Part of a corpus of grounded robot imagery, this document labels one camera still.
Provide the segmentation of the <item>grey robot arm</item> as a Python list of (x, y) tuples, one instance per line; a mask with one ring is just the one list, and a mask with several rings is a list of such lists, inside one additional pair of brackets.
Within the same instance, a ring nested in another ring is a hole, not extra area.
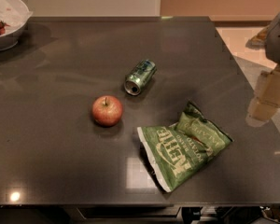
[(280, 12), (274, 17), (268, 27), (265, 53), (269, 60), (280, 64)]

